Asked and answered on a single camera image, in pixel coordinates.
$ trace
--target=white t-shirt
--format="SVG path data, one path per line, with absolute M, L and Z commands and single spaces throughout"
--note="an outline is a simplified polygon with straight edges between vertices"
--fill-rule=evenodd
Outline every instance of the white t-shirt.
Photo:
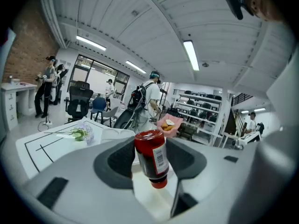
M 153 81 L 149 80 L 143 83 L 143 86 L 147 86 L 149 83 L 152 83 Z M 150 105 L 150 100 L 153 99 L 155 101 L 159 100 L 161 97 L 160 95 L 160 88 L 157 84 L 151 84 L 147 89 L 146 89 L 146 106 L 142 116 L 151 118 L 154 116 L 154 109 Z
M 250 120 L 249 126 L 247 128 L 248 130 L 251 129 L 252 131 L 255 131 L 256 129 L 256 120 Z
M 108 85 L 108 94 L 110 94 L 112 91 L 114 91 L 114 85 L 113 84 L 109 84 Z M 111 95 L 108 96 L 109 99 L 113 98 L 113 93 L 114 92 L 112 92 Z

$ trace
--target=brick wall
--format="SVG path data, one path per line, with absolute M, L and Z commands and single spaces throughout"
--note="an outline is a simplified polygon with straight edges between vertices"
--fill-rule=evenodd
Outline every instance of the brick wall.
M 49 64 L 45 58 L 56 55 L 59 49 L 40 0 L 28 0 L 17 15 L 12 30 L 16 37 L 7 57 L 2 82 L 8 82 L 12 75 L 21 82 L 37 84 L 34 78 Z

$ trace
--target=white label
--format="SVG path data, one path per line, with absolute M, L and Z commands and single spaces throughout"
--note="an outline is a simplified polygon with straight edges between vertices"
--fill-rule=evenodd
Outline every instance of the white label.
M 164 172 L 168 168 L 165 143 L 153 149 L 157 174 Z

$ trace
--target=bottle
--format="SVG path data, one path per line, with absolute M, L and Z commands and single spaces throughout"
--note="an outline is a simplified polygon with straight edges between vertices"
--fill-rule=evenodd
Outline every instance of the bottle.
M 135 148 L 143 173 L 156 189 L 167 184 L 169 163 L 166 157 L 164 135 L 159 130 L 149 130 L 135 136 Z

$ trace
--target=red bottle cap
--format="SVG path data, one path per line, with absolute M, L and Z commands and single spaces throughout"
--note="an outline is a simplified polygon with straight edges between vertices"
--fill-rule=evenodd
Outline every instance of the red bottle cap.
M 162 189 L 166 186 L 167 179 L 163 180 L 162 182 L 151 182 L 151 185 L 156 189 Z

